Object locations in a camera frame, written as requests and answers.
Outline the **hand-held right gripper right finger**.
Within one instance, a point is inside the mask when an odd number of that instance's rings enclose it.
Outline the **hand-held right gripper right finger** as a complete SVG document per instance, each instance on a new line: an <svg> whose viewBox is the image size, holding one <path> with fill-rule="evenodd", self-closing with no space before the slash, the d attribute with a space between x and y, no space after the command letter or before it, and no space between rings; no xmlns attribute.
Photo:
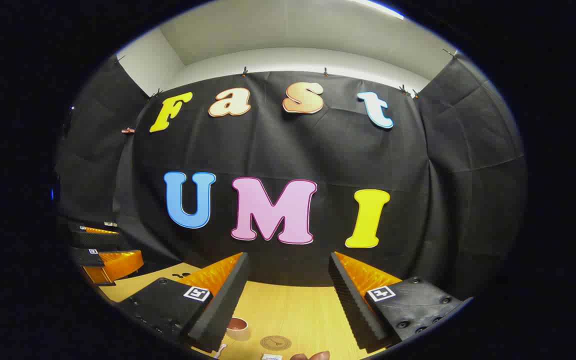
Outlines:
<svg viewBox="0 0 576 360"><path fill-rule="evenodd" d="M329 256L328 273L354 339L368 353L406 347L473 301L420 276L400 279L338 251Z"/></svg>

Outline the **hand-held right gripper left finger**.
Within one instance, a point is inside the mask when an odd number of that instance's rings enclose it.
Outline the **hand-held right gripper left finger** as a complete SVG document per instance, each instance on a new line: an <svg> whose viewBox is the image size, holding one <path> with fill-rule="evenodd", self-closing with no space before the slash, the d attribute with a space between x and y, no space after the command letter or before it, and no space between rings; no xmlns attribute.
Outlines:
<svg viewBox="0 0 576 360"><path fill-rule="evenodd" d="M117 307L167 341L217 352L249 273L249 254L236 253L181 279L158 278Z"/></svg>

